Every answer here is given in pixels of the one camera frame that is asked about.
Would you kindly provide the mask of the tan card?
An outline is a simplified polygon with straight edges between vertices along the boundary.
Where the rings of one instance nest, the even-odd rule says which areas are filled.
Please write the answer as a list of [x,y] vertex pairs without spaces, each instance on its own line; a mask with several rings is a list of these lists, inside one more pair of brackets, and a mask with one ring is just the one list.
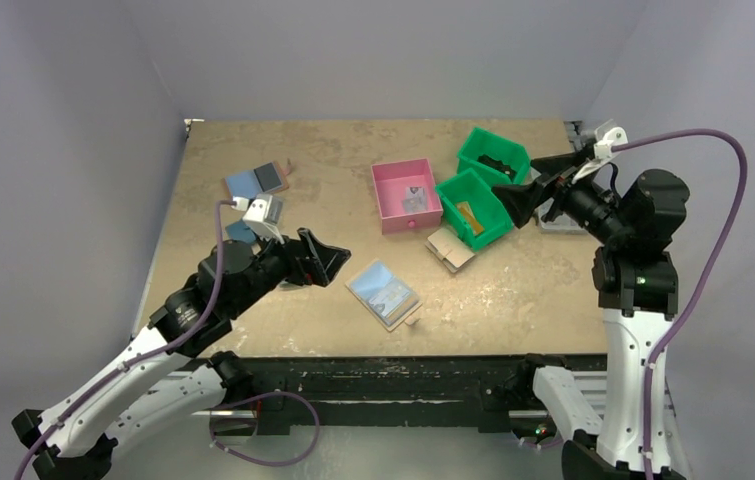
[[478,236],[485,231],[485,227],[477,220],[468,201],[456,203],[455,208],[458,210],[465,222],[469,225],[474,236]]

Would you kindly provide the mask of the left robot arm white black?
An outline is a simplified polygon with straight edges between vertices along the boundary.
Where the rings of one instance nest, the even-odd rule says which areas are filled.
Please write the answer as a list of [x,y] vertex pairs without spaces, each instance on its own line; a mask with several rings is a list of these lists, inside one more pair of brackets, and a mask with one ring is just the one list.
[[281,283],[326,287],[350,257],[307,228],[294,239],[269,240],[258,252],[219,238],[197,272],[106,367],[58,404],[13,418],[28,449],[15,476],[31,468],[40,479],[101,479],[168,421],[219,405],[242,407],[253,394],[253,377],[230,351],[180,382],[156,385],[229,333],[234,320]]

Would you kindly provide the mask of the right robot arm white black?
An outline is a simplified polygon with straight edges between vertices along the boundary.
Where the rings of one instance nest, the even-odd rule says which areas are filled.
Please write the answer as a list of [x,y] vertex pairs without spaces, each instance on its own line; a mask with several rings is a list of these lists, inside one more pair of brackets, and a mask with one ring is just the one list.
[[533,358],[514,381],[517,399],[547,409],[563,440],[566,479],[673,479],[664,426],[663,337],[678,312],[678,275],[668,248],[690,192],[669,171],[644,171],[622,198],[583,174],[574,154],[549,157],[526,185],[492,189],[517,227],[548,206],[598,240],[592,267],[608,354],[606,396],[595,411],[564,365]]

